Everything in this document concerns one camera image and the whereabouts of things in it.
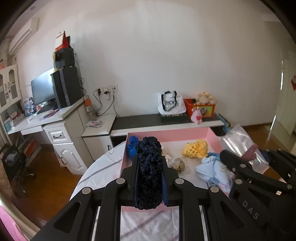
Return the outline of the blue printed baby cloth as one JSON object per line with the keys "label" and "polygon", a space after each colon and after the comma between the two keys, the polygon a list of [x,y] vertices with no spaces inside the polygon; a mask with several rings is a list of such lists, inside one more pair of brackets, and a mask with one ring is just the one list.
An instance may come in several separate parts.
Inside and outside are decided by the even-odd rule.
{"label": "blue printed baby cloth", "polygon": [[221,162],[220,153],[209,152],[196,166],[195,173],[209,187],[217,186],[227,195],[230,193],[234,174]]}

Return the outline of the navy knitted item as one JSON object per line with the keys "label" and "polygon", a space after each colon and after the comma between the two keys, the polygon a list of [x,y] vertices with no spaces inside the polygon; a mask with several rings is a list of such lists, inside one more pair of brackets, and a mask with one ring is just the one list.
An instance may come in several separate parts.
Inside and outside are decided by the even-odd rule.
{"label": "navy knitted item", "polygon": [[139,210],[155,209],[163,200],[162,146],[156,137],[144,137],[135,150],[138,163],[135,207]]}

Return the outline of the cotton swabs bag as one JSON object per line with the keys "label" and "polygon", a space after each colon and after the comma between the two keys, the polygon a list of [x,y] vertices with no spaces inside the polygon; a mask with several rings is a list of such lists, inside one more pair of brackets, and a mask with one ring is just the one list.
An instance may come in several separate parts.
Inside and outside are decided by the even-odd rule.
{"label": "cotton swabs bag", "polygon": [[174,168],[175,164],[177,164],[177,158],[175,158],[165,147],[162,147],[162,155],[165,157],[168,167]]}

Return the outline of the yellow crochet item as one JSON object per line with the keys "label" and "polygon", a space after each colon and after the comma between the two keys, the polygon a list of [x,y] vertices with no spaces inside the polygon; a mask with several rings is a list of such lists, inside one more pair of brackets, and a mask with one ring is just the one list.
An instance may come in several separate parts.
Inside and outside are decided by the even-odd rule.
{"label": "yellow crochet item", "polygon": [[208,143],[206,140],[198,139],[193,143],[187,143],[182,150],[182,155],[188,158],[203,158],[207,156]]}

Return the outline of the clear plastic bag pink band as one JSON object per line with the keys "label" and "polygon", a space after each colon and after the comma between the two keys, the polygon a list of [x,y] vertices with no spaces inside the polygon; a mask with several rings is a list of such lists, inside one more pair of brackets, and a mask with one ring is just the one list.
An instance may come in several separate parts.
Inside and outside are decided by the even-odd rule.
{"label": "clear plastic bag pink band", "polygon": [[269,163],[260,152],[257,144],[253,142],[243,127],[235,125],[221,139],[221,145],[245,161],[248,161],[254,171],[263,174]]}

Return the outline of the royal blue knitted item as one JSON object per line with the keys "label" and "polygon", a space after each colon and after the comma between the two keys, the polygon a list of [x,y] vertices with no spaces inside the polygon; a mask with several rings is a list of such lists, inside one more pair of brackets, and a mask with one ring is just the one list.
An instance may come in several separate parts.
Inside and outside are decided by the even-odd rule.
{"label": "royal blue knitted item", "polygon": [[136,147],[138,142],[139,142],[138,137],[130,136],[129,143],[126,147],[126,150],[127,150],[127,155],[131,161],[133,161],[134,156],[137,155]]}

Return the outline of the beige stocking ball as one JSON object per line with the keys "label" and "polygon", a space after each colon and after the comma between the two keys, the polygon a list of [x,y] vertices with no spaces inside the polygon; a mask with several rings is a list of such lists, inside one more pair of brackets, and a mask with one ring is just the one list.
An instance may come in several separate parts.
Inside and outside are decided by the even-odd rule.
{"label": "beige stocking ball", "polygon": [[177,164],[175,164],[174,169],[178,172],[182,172],[185,169],[185,163],[182,159],[177,158]]}

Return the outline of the pink cardboard box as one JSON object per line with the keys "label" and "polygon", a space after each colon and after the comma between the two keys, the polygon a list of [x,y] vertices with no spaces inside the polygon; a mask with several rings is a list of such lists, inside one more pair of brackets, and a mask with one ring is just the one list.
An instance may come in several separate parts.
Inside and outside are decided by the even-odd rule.
{"label": "pink cardboard box", "polygon": [[132,166],[128,204],[139,210],[168,205],[176,179],[229,194],[234,174],[221,162],[222,150],[210,128],[129,133],[122,161],[123,168]]}

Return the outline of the small white side cabinet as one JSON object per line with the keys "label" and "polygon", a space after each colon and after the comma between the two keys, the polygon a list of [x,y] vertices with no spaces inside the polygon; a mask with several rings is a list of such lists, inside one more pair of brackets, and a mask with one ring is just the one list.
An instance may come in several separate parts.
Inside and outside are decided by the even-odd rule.
{"label": "small white side cabinet", "polygon": [[100,116],[98,121],[101,121],[101,126],[98,128],[89,126],[82,134],[93,161],[113,148],[110,134],[115,118],[115,114]]}

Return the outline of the blue carton beside bench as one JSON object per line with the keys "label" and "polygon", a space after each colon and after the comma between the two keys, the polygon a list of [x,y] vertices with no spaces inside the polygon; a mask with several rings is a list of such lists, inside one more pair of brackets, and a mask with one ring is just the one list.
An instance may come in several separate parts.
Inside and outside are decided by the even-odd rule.
{"label": "blue carton beside bench", "polygon": [[220,120],[223,122],[223,127],[222,130],[224,131],[224,133],[227,133],[230,129],[231,129],[231,123],[230,121],[228,121],[224,116],[222,116],[222,114],[218,114]]}

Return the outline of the black white tv bench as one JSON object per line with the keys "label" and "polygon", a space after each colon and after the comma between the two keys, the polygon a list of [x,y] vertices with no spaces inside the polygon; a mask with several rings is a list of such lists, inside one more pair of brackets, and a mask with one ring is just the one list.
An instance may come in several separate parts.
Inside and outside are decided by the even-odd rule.
{"label": "black white tv bench", "polygon": [[116,118],[110,132],[112,144],[117,146],[126,140],[129,132],[145,132],[157,130],[175,130],[179,128],[210,127],[217,136],[225,134],[224,123],[220,116],[214,114],[212,118],[205,118],[198,125],[189,117],[163,118],[160,114],[134,115]]}

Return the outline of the pink packet on cabinet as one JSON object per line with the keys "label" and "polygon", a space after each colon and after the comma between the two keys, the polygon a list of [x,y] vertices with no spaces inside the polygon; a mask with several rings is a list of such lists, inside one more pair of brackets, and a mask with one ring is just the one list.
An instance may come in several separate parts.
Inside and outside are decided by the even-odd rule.
{"label": "pink packet on cabinet", "polygon": [[102,125],[102,121],[100,120],[91,120],[86,123],[87,127],[94,127],[94,128],[99,128]]}

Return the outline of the white desk with drawers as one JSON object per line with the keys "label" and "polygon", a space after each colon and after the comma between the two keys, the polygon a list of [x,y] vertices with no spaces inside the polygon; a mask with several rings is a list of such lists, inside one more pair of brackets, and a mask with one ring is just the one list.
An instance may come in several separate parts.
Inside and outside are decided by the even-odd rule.
{"label": "white desk with drawers", "polygon": [[72,174],[82,175],[93,163],[92,156],[82,138],[88,121],[84,99],[73,105],[59,109],[52,116],[43,119],[48,114],[34,114],[26,117],[17,126],[8,131],[8,135],[21,133],[29,135],[41,133],[53,145],[61,163]]}

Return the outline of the black office chair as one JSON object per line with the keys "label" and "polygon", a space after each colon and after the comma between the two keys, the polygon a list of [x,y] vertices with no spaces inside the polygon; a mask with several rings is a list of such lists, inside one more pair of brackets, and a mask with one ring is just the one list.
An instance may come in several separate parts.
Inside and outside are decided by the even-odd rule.
{"label": "black office chair", "polygon": [[26,155],[20,152],[17,146],[6,143],[1,147],[1,163],[4,165],[4,171],[15,196],[24,195],[27,197],[25,182],[29,178],[36,179],[36,174],[26,166]]}

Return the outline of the pink heart plush toy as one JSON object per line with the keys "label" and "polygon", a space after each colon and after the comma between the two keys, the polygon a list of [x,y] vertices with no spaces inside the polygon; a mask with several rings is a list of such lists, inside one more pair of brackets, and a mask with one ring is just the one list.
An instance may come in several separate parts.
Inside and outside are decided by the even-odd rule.
{"label": "pink heart plush toy", "polygon": [[193,108],[192,109],[192,115],[190,117],[191,121],[196,123],[196,124],[200,124],[202,123],[202,114],[201,114],[201,111],[200,111],[200,108],[197,107],[197,108]]}

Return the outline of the red toy storage box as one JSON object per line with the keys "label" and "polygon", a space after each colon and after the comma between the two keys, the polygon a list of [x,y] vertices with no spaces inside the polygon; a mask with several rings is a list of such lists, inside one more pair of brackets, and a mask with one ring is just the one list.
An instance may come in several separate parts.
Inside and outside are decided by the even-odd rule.
{"label": "red toy storage box", "polygon": [[186,107],[187,116],[190,117],[193,113],[193,110],[199,108],[203,118],[213,118],[215,113],[215,104],[196,104],[193,102],[193,99],[185,98],[184,104]]}

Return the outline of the orange capped bottle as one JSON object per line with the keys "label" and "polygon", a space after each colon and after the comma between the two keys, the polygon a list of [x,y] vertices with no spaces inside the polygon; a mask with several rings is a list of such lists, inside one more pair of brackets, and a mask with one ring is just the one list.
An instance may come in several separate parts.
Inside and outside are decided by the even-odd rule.
{"label": "orange capped bottle", "polygon": [[88,119],[91,120],[91,117],[92,117],[92,113],[91,113],[91,100],[89,98],[85,99],[84,101],[84,104],[85,104],[85,108],[86,108],[86,113],[87,113],[87,116],[88,116]]}

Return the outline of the beige plush toy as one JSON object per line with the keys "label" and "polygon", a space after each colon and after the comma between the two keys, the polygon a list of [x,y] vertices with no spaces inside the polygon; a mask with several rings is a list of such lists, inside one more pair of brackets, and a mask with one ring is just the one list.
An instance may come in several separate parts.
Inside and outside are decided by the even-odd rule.
{"label": "beige plush toy", "polygon": [[200,92],[196,97],[197,105],[214,105],[216,104],[214,97],[210,95],[208,92]]}

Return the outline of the white black tote bag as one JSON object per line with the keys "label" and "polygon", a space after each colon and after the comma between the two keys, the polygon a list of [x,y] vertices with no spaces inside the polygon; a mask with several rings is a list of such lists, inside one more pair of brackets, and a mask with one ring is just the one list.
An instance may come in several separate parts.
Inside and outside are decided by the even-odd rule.
{"label": "white black tote bag", "polygon": [[184,99],[176,91],[166,91],[158,94],[158,111],[161,115],[184,114],[186,107]]}

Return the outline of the black keyboard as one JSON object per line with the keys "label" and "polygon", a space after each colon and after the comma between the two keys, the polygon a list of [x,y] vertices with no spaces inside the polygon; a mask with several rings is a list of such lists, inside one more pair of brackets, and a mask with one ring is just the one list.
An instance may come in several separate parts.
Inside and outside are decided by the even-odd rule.
{"label": "black keyboard", "polygon": [[45,106],[43,106],[38,112],[37,114],[41,114],[41,113],[44,113],[45,111],[48,111],[48,110],[55,110],[55,109],[58,109],[58,106],[55,102],[52,102],[52,103],[49,103]]}

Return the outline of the stack of books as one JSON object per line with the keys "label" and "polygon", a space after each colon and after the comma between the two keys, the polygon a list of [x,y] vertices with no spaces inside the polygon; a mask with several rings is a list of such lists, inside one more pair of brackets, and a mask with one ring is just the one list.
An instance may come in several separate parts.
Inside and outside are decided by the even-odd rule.
{"label": "stack of books", "polygon": [[19,123],[21,123],[25,119],[25,115],[23,113],[16,113],[16,115],[12,118],[7,119],[4,124],[9,125],[10,127],[14,128]]}

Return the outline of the red door ornament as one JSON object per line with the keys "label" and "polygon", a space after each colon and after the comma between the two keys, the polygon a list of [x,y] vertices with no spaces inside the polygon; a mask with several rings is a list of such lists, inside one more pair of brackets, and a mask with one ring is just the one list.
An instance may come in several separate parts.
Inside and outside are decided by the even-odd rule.
{"label": "red door ornament", "polygon": [[296,91],[296,75],[293,76],[291,80],[291,84],[292,84],[293,90]]}

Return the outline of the black computer tower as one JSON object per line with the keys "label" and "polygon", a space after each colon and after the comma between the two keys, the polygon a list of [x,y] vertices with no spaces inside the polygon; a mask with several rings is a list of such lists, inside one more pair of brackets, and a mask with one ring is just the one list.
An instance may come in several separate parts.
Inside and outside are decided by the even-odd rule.
{"label": "black computer tower", "polygon": [[83,97],[76,67],[64,67],[51,77],[58,108],[69,107]]}

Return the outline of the black computer monitor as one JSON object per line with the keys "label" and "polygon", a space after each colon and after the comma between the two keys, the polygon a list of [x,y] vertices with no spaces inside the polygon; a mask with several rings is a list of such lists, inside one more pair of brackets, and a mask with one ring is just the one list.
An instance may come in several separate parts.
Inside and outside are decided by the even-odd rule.
{"label": "black computer monitor", "polygon": [[34,105],[39,105],[55,98],[52,73],[54,73],[54,68],[47,70],[31,81]]}

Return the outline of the white glass door cabinet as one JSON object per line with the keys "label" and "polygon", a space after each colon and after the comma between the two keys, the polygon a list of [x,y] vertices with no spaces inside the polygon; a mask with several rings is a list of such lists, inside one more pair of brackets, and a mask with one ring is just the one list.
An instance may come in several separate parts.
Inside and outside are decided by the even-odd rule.
{"label": "white glass door cabinet", "polygon": [[11,65],[1,70],[1,113],[9,108],[12,104],[21,100],[21,92],[18,78],[17,65]]}

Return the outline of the black speaker box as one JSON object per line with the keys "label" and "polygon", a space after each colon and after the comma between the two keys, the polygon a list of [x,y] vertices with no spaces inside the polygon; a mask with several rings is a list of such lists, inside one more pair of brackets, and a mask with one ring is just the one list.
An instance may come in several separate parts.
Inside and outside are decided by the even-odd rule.
{"label": "black speaker box", "polygon": [[61,48],[53,53],[54,66],[57,69],[75,65],[73,48]]}

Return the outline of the red white paper bag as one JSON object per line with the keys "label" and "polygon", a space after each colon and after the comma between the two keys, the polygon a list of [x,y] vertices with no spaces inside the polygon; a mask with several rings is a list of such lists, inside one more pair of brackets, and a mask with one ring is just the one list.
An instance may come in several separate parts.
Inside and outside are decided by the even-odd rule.
{"label": "red white paper bag", "polygon": [[69,48],[70,41],[71,41],[71,38],[70,38],[70,36],[66,35],[65,31],[60,32],[55,40],[55,52],[62,49],[62,48]]}

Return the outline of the white air conditioner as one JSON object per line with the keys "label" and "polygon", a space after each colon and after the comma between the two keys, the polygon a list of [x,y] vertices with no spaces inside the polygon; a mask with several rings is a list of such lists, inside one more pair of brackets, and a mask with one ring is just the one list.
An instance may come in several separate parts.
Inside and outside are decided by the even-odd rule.
{"label": "white air conditioner", "polygon": [[9,55],[16,54],[18,49],[38,30],[39,18],[30,19],[15,35],[9,44]]}

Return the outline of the wall power outlets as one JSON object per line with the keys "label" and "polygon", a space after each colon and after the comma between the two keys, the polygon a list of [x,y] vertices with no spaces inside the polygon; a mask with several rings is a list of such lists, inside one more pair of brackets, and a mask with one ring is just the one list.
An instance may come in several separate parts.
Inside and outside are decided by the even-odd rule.
{"label": "wall power outlets", "polygon": [[110,93],[116,93],[118,92],[118,85],[109,85],[106,87],[99,87],[97,90],[100,90],[101,93],[104,93],[106,91],[110,92]]}

